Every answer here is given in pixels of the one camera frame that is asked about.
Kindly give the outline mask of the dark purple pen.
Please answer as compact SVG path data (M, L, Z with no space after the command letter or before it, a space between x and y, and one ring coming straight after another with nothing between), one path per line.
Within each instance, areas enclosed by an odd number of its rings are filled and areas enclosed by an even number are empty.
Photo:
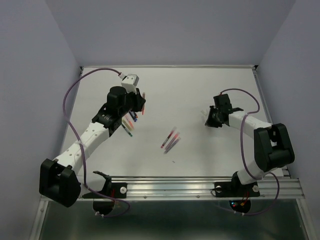
M130 113L132 119L136 122L136 121L137 121L137 116L136 116L136 114L135 114L133 111L130 111L129 113Z

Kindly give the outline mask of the orange brown pen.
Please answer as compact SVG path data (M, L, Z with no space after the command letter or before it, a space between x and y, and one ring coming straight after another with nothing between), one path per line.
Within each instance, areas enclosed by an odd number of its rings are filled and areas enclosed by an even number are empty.
M142 109L141 109L141 114L144 115L144 113L145 113L145 103L146 103L146 93L145 92L142 93L142 98L144 99L144 103L143 103L143 106L142 106Z

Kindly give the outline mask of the yellow pen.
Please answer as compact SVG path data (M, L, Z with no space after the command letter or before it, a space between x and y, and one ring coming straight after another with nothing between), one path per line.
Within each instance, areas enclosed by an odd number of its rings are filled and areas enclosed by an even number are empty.
M129 131L131 131L130 126L128 125L128 123L127 123L124 119L122 119L122 123L124 124L124 126L125 126Z

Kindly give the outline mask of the green pen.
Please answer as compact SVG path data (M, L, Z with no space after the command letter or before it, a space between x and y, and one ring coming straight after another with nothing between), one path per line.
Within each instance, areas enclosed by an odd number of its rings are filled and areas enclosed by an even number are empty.
M130 137L133 137L133 135L131 134L131 132L125 127L124 124L121 124L121 126L123 127L123 129L126 131L126 133L127 133Z

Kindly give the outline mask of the red pen clear cap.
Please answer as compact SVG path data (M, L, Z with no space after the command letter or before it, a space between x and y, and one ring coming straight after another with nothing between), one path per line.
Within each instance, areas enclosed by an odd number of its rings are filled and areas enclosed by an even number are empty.
M176 129L177 129L176 126L174 126L174 127L172 128L172 130L170 131L169 135L166 137L166 139L164 140L164 142L163 142L162 145L161 145L161 148L162 148L162 149L163 149L164 146L167 144L168 140L171 138L171 136L173 135L173 133L175 132Z

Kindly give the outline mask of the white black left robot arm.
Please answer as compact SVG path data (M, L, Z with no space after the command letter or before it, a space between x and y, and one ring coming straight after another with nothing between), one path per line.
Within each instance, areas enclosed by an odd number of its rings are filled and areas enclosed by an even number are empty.
M130 111L140 112L146 100L139 88L129 90L113 86L97 114L82 135L55 159L45 159L40 166L39 193L65 206L72 206L81 194L77 174L85 169L90 155L122 125Z

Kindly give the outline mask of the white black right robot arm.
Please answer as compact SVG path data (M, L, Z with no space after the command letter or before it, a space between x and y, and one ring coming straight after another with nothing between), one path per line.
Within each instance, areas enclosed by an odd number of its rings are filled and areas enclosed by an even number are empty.
M232 107L227 94L213 97L214 105L209 107L207 127L221 128L224 125L240 131L240 150L244 169L235 173L235 180L230 182L231 192L242 195L248 185L261 180L266 174L289 165L295 161L287 127L282 123L271 124L245 112L239 107ZM254 160L246 163L243 135L253 139Z

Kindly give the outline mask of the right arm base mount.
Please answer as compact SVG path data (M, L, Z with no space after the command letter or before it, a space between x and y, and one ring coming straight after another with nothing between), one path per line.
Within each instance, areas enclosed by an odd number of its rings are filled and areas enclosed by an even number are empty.
M237 172L232 175L230 181L218 181L214 183L210 193L217 198L231 198L229 205L236 213L247 214L251 209L250 198L260 196L258 183L254 181L243 185Z

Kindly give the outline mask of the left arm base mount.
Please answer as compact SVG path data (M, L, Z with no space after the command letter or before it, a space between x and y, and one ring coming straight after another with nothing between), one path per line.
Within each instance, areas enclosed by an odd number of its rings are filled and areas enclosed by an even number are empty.
M126 201L128 184L112 182L110 175L98 170L93 173L102 177L100 181L95 179L91 182L98 189L83 187L80 197L93 199L92 209L95 215L101 218L120 217L126 214L131 208L130 203Z

